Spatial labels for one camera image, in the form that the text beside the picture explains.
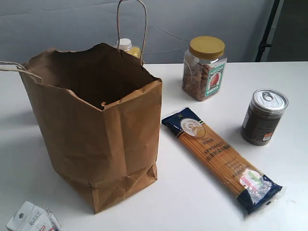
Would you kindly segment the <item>white plastic packet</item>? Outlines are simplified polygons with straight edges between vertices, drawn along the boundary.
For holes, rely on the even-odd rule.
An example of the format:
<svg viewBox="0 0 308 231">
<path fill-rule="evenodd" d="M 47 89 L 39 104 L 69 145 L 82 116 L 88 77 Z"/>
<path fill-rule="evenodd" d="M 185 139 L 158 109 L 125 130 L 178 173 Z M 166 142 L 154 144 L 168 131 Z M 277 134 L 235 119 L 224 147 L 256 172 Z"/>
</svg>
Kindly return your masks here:
<svg viewBox="0 0 308 231">
<path fill-rule="evenodd" d="M 6 224 L 9 231 L 63 231 L 49 209 L 25 201 Z"/>
</svg>

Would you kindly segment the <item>spaghetti packet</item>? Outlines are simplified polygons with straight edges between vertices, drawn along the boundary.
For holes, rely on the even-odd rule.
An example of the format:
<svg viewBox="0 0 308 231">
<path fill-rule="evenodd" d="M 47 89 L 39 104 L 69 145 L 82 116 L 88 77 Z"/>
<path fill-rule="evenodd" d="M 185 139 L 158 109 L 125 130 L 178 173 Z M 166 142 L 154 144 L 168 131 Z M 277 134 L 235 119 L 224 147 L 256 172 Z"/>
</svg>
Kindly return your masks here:
<svg viewBox="0 0 308 231">
<path fill-rule="evenodd" d="M 285 189 L 243 158 L 186 107 L 162 119 L 176 138 L 232 194 L 247 214 L 275 201 Z"/>
</svg>

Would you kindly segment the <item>brown paper bag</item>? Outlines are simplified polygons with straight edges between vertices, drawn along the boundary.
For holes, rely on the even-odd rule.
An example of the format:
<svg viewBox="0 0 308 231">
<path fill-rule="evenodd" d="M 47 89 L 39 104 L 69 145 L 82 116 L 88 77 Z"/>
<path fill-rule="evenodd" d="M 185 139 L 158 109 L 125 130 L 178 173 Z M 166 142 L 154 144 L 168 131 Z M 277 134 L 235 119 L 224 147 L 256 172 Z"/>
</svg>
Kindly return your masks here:
<svg viewBox="0 0 308 231">
<path fill-rule="evenodd" d="M 157 180 L 162 80 L 100 43 L 47 50 L 19 72 L 54 170 L 101 212 Z"/>
</svg>

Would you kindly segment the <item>black stand pole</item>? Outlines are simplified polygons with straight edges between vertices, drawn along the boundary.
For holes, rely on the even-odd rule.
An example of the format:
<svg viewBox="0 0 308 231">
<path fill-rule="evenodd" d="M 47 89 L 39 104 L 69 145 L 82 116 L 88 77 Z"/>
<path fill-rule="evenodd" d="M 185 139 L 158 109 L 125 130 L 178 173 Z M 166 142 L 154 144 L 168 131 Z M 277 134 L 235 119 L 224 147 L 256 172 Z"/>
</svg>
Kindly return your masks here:
<svg viewBox="0 0 308 231">
<path fill-rule="evenodd" d="M 263 37 L 262 37 L 262 39 L 259 43 L 259 46 L 258 46 L 258 51 L 257 51 L 257 55 L 256 55 L 256 58 L 255 58 L 255 62 L 260 62 L 266 48 L 272 47 L 272 44 L 268 43 L 268 38 L 269 38 L 269 34 L 270 34 L 270 31 L 271 31 L 274 19 L 276 17 L 278 7 L 280 5 L 280 2 L 281 2 L 280 0 L 274 0 L 274 2 L 273 2 L 273 5 L 272 5 L 271 11 L 270 11 L 270 15 L 269 15 L 269 18 L 268 18 L 268 21 L 267 21 L 267 24 L 266 24 L 266 27 L 265 27 L 265 30 L 264 30 Z"/>
</svg>

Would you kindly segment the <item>metal pull-tab can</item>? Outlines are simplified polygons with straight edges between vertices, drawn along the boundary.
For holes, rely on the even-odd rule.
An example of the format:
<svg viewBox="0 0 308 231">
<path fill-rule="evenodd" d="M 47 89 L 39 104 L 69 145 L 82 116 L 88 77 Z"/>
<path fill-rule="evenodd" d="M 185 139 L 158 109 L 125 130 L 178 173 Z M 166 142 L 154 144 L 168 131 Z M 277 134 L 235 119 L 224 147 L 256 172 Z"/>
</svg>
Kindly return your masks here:
<svg viewBox="0 0 308 231">
<path fill-rule="evenodd" d="M 273 89 L 256 90 L 242 123 L 242 137 L 256 146 L 267 145 L 287 106 L 288 99 L 281 92 Z"/>
</svg>

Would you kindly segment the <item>clear jar yellow lid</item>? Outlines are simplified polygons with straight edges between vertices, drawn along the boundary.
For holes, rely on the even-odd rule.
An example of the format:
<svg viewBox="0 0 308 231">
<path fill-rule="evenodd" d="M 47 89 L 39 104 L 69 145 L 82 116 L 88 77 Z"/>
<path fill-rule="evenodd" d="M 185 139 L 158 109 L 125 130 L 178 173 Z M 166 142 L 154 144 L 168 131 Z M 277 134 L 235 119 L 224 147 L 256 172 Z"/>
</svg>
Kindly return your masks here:
<svg viewBox="0 0 308 231">
<path fill-rule="evenodd" d="M 225 43 L 211 36 L 190 41 L 184 54 L 182 89 L 198 101 L 204 101 L 220 90 L 227 58 Z"/>
</svg>

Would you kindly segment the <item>bottle with white cap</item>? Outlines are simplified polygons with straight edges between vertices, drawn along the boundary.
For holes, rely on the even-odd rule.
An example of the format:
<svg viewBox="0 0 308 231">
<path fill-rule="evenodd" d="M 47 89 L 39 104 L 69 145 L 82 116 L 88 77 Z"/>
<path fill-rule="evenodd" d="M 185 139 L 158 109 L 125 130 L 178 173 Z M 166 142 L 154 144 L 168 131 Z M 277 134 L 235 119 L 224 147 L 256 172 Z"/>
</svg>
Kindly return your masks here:
<svg viewBox="0 0 308 231">
<path fill-rule="evenodd" d="M 140 58 L 141 56 L 141 49 L 138 46 L 133 46 L 131 40 L 128 38 L 120 39 L 119 48 L 136 58 Z"/>
</svg>

